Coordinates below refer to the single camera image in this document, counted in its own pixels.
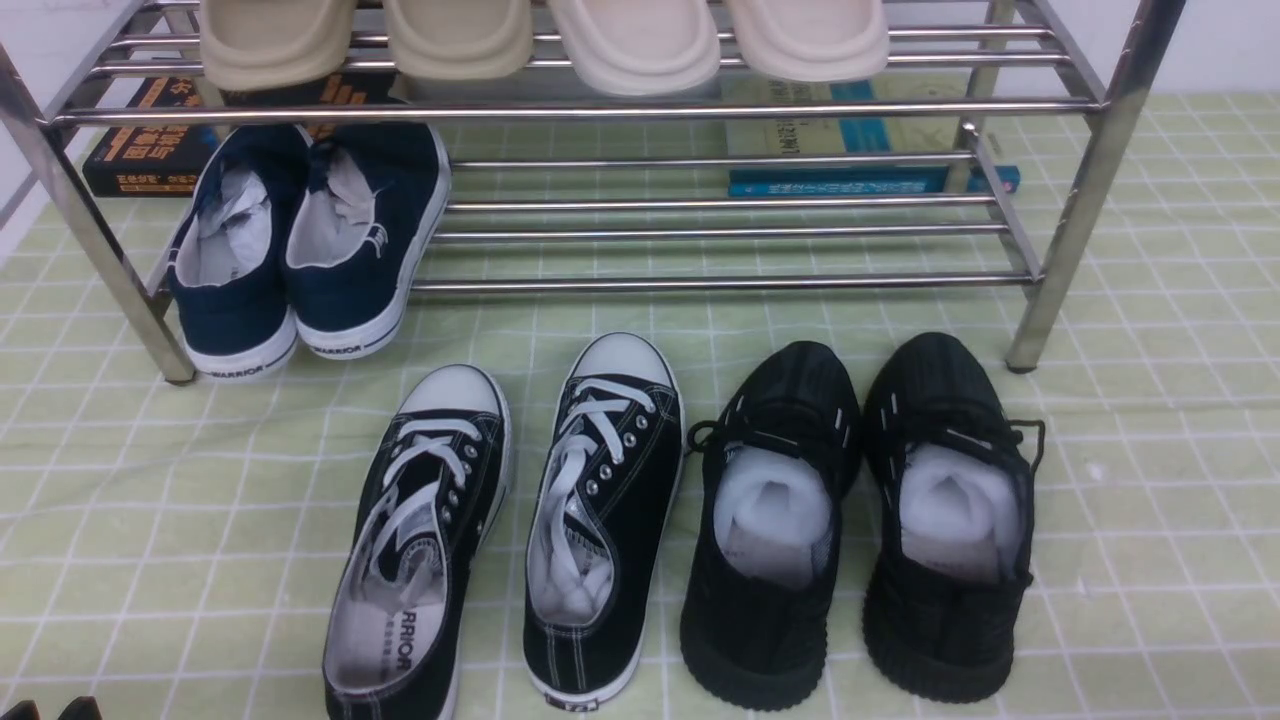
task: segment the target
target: teal book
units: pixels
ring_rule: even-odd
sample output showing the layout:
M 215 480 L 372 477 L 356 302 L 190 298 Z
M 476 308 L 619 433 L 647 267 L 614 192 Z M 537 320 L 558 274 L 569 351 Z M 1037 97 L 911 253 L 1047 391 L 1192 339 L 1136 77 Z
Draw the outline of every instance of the teal book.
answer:
M 850 83 L 797 83 L 763 77 L 726 77 L 722 95 L 732 104 L 791 105 L 801 102 L 963 97 L 965 73 L 884 73 Z M 804 156 L 844 152 L 938 152 L 951 150 L 956 118 L 812 118 L 731 120 L 726 138 L 731 156 Z M 1001 145 L 986 135 L 1000 163 Z M 732 197 L 762 195 L 849 196 L 941 192 L 946 165 L 883 165 L 849 168 L 755 168 L 730 172 Z M 1021 173 L 1015 165 L 996 168 L 1006 192 L 1015 192 Z M 989 190 L 974 176 L 969 192 Z

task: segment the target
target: black knit sneaker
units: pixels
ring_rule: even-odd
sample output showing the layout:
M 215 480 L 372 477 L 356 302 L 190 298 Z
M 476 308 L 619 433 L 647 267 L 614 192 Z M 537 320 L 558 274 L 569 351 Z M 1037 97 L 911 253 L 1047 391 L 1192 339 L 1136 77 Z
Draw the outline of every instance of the black knit sneaker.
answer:
M 554 707 L 595 710 L 640 662 L 658 543 L 684 464 L 684 410 L 662 355 L 598 338 L 561 391 L 529 534 L 525 662 Z
M 324 648 L 333 720 L 453 717 L 462 601 L 507 495 L 511 413 L 484 372 L 410 393 L 374 456 Z
M 1014 425 L 1038 428 L 1033 462 Z M 1032 483 L 1044 424 L 1007 420 L 964 345 L 925 333 L 881 369 L 863 427 L 883 510 L 863 603 L 867 651 L 920 697 L 989 697 L 1012 667 L 1014 623 L 1032 582 Z
M 858 423 L 845 365 L 824 345 L 795 342 L 751 373 L 719 420 L 690 432 L 704 495 L 680 651 L 716 697 L 783 710 L 818 687 Z

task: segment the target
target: slipper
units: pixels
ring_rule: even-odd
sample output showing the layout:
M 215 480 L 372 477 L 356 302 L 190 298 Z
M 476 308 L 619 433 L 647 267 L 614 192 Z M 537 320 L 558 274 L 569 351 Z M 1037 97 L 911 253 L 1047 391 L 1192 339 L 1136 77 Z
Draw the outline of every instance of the slipper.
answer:
M 323 78 L 347 59 L 356 0 L 201 0 L 200 56 L 223 90 Z
M 888 64 L 882 0 L 726 0 L 742 58 L 797 82 L 864 79 Z
M 529 0 L 384 0 L 392 59 L 431 79 L 509 76 L 534 54 Z
M 689 90 L 719 70 L 705 0 L 548 0 L 573 69 L 609 95 Z

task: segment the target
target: shoe rack leg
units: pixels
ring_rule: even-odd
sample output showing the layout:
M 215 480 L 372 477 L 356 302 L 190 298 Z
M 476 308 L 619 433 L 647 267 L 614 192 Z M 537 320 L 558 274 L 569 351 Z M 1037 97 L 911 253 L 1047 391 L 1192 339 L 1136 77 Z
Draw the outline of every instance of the shoe rack leg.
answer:
M 4 46 L 0 46 L 0 123 L 13 136 L 36 178 L 49 191 L 49 197 L 63 214 L 76 241 L 119 302 L 129 325 L 138 333 L 164 378 L 174 384 L 195 379 L 196 369 L 191 359 L 169 332 L 164 318 L 152 310 L 150 297 L 124 249 L 67 158 L 61 133 L 50 131 L 45 124 L 44 113 L 31 97 Z
M 1015 373 L 1034 370 L 1044 352 L 1185 5 L 1187 0 L 1142 0 L 1138 5 L 1103 110 L 1044 256 L 1044 279 L 1028 302 L 1005 359 Z
M 1014 22 L 1015 0 L 989 0 L 987 4 L 987 24 L 1009 24 Z M 991 38 L 983 40 L 978 45 L 982 50 L 991 50 L 1000 53 L 1009 46 L 1009 41 L 1004 38 Z M 968 97 L 991 97 L 996 94 L 996 81 L 1000 79 L 1000 67 L 989 65 L 983 68 L 974 68 L 969 73 L 969 87 L 965 90 L 965 96 Z M 956 126 L 956 138 L 951 143 L 956 150 L 964 150 L 969 147 L 970 131 L 965 126 L 973 126 L 978 135 L 982 135 L 982 117 L 973 118 L 960 118 L 959 126 Z M 961 160 L 959 163 L 952 163 L 951 169 L 947 172 L 947 192 L 964 192 L 969 187 L 969 177 L 973 174 L 970 163 L 968 160 Z
M 183 10 L 179 8 L 170 8 L 164 10 L 164 22 L 169 26 L 169 32 L 182 33 L 182 35 L 200 35 L 200 22 L 196 19 L 195 10 Z M 198 60 L 200 50 L 183 50 L 182 56 L 188 60 Z M 223 101 L 223 91 L 218 90 L 214 83 L 209 82 L 205 76 L 198 76 L 192 78 L 196 86 L 196 92 L 200 94 L 200 101 L 204 102 L 205 108 L 223 108 L 225 102 Z M 230 128 L 227 126 L 215 126 L 214 133 L 219 138 L 225 140 Z

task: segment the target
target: shoe rack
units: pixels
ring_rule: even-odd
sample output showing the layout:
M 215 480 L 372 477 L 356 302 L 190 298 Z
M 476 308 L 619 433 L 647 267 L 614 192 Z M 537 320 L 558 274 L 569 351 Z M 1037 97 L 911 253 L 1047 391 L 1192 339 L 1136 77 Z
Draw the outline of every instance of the shoe rack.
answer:
M 718 4 L 719 0 L 709 0 Z M 919 0 L 886 0 L 890 3 Z M 1030 372 L 1039 361 L 1059 310 L 1071 286 L 1076 268 L 1111 190 L 1138 117 L 1151 91 L 1156 72 L 1178 26 L 1185 0 L 1140 0 L 1120 63 L 1110 86 L 1089 67 L 1079 45 L 1050 6 L 1050 0 L 950 0 L 986 5 L 986 22 L 970 26 L 915 26 L 891 29 L 890 70 L 904 68 L 965 68 L 969 86 L 965 97 L 873 101 L 823 101 L 805 105 L 765 106 L 707 104 L 705 101 L 653 99 L 644 104 L 599 97 L 591 101 L 521 104 L 448 104 L 296 106 L 250 109 L 224 106 L 216 90 L 202 81 L 198 56 L 198 0 L 136 0 L 119 26 L 87 58 L 83 73 L 73 78 L 46 111 L 40 108 L 18 76 L 8 54 L 0 47 L 0 120 L 15 138 L 36 177 L 49 191 L 54 205 L 67 219 L 72 233 L 119 302 L 133 329 L 141 337 L 165 379 L 182 384 L 195 378 L 195 369 L 182 343 L 163 316 L 169 297 L 163 287 L 163 268 L 141 275 L 129 263 L 116 237 L 108 227 L 72 161 L 65 145 L 81 127 L 207 124 L 236 126 L 279 122 L 361 123 L 378 120 L 466 120 L 470 123 L 516 123 L 554 120 L 563 123 L 687 122 L 765 118 L 858 118 L 945 115 L 960 117 L 954 150 L 929 154 L 831 155 L 804 158 L 613 158 L 507 160 L 467 159 L 454 163 L 454 172 L 475 170 L 614 170 L 614 169 L 707 169 L 760 167 L 870 167 L 884 164 L 946 164 L 951 167 L 947 190 L 932 195 L 868 197 L 758 197 L 708 200 L 582 200 L 582 201 L 495 201 L 452 202 L 451 211 L 484 211 L 502 215 L 521 211 L 609 213 L 662 211 L 694 214 L 705 210 L 740 218 L 740 225 L 724 229 L 623 228 L 554 229 L 539 225 L 530 231 L 440 232 L 433 245 L 443 243 L 531 243 L 531 242 L 626 242 L 649 241 L 660 247 L 664 240 L 797 240 L 840 242 L 872 236 L 991 236 L 1009 256 L 1007 270 L 869 273 L 869 274 L 791 274 L 748 277 L 681 275 L 666 278 L 547 278 L 417 281 L 416 293 L 579 293 L 605 292 L 701 292 L 701 291 L 799 291 L 836 288 L 923 288 L 1019 286 L 1028 304 L 1016 331 L 1006 365 L 1014 372 Z M 367 0 L 361 6 L 376 6 Z M 169 32 L 157 32 L 165 19 Z M 732 28 L 721 28 L 722 69 L 741 68 Z M 539 45 L 556 45 L 557 33 L 539 33 Z M 920 50 L 922 44 L 965 42 L 969 50 Z M 1034 44 L 1032 50 L 1010 50 L 1009 44 Z M 352 47 L 385 50 L 384 33 L 356 32 Z M 134 59 L 142 50 L 178 51 L 179 59 Z M 530 68 L 571 72 L 567 59 L 532 59 Z M 1056 70 L 1065 95 L 1053 97 L 1006 97 L 995 94 L 996 79 L 1006 67 L 1048 67 Z M 343 65 L 344 72 L 389 73 L 389 58 L 361 53 Z M 108 109 L 99 108 L 102 94 L 115 78 L 179 76 L 191 77 L 206 99 L 204 108 Z M 1038 256 L 1010 197 L 996 182 L 996 168 L 982 136 L 983 119 L 992 115 L 1083 115 L 1091 128 L 1071 192 L 1068 196 L 1048 251 Z M 989 192 L 964 192 L 970 173 L 988 178 Z M 919 222 L 910 224 L 869 223 L 876 210 L 983 206 L 987 222 Z M 753 214 L 765 210 L 804 211 L 845 209 L 847 222 L 826 227 L 760 227 Z

